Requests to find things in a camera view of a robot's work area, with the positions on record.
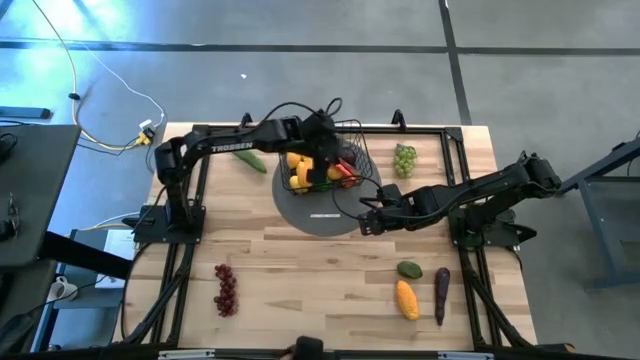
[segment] green fruit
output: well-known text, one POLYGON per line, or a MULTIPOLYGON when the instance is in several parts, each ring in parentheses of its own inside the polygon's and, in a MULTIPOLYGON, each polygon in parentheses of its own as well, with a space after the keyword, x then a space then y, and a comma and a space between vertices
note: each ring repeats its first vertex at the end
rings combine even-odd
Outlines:
POLYGON ((233 153, 238 159, 246 162, 252 168, 259 172, 266 174, 267 168, 264 166, 262 160, 260 160, 251 150, 240 150, 233 153))
POLYGON ((408 277, 409 279, 420 279, 422 277, 422 269, 416 263, 411 261, 402 261, 396 266, 398 274, 408 277))

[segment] black desk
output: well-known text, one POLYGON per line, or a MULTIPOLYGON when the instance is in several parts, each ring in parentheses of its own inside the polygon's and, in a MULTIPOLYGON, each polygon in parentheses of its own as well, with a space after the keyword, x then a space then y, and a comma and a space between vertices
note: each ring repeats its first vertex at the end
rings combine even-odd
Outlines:
POLYGON ((17 239, 0 242, 0 268, 37 258, 80 135, 73 125, 0 127, 0 134, 6 132, 18 144, 0 164, 0 219, 6 216, 11 192, 21 224, 17 239))
MULTIPOLYGON (((2 133, 14 134, 18 143, 11 157, 0 163, 0 220, 8 218, 12 193, 20 227, 17 237, 0 242, 0 273, 11 279, 0 294, 0 326, 46 301, 56 261, 119 278, 126 278, 131 266, 129 260, 47 231, 80 129, 25 125, 0 127, 2 133)), ((41 312, 32 314, 36 321, 41 312)), ((23 351, 29 350, 35 331, 27 337, 23 351)))
POLYGON ((20 228, 18 237, 0 242, 0 271, 40 258, 124 279, 129 260, 47 232, 80 129, 74 125, 0 127, 0 133, 5 132, 14 134, 18 144, 11 157, 0 164, 0 219, 12 193, 20 228))

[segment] gray floor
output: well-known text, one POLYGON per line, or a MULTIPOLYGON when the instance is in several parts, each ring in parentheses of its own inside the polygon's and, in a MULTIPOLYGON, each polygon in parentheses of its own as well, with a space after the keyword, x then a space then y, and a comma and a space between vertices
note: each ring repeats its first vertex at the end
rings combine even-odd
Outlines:
MULTIPOLYGON (((40 0, 68 39, 188 44, 444 46, 437 0, 40 0)), ((640 2, 607 0, 449 0, 458 46, 639 47, 640 2)), ((0 40, 51 39, 28 0, 0 20, 0 40)), ((160 102, 170 121, 239 120, 287 100, 324 106, 342 96, 341 115, 380 123, 401 108, 408 121, 460 124, 447 54, 96 52, 132 87, 160 102)), ((85 51, 73 51, 80 119, 104 141, 124 143, 158 111, 131 95, 85 51)), ((69 123, 69 65, 60 49, 0 50, 0 99, 48 107, 69 123)), ((523 149, 548 158, 566 178, 640 122, 640 57, 461 55, 471 119, 488 125, 499 165, 523 149)), ((136 211, 151 175, 144 150, 119 158, 78 149, 51 229, 65 233, 136 211)), ((632 172, 640 173, 633 167, 632 172)), ((602 259, 577 194, 528 201, 519 222, 539 231, 523 246, 524 276, 541 343, 580 352, 638 357, 640 286, 584 291, 602 259)), ((54 342, 107 341, 113 313, 61 314, 54 342), (76 338, 65 326, 81 326, 76 338)))

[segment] purple eggplant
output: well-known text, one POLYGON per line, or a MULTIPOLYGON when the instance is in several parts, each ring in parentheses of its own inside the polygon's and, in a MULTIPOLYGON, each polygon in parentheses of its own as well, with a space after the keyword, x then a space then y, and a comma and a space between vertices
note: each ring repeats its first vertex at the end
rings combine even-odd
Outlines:
POLYGON ((447 302, 447 293, 449 293, 449 281, 451 273, 447 268, 440 268, 436 271, 436 321, 442 326, 444 321, 444 303, 447 302))

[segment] bunch of grapes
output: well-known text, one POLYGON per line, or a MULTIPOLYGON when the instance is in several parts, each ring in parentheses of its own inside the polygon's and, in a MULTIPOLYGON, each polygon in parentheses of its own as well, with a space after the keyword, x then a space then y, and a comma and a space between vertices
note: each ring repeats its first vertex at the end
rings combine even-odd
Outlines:
POLYGON ((213 302, 218 307, 218 315, 227 317, 235 314, 238 311, 238 302, 236 299, 236 282, 237 279, 233 277, 233 272, 229 265, 222 264, 215 267, 216 277, 220 279, 220 296, 213 298, 213 302))
POLYGON ((393 165, 396 168, 396 175, 400 179, 410 178, 413 175, 413 167, 416 165, 418 155, 413 146, 396 145, 396 156, 393 165))

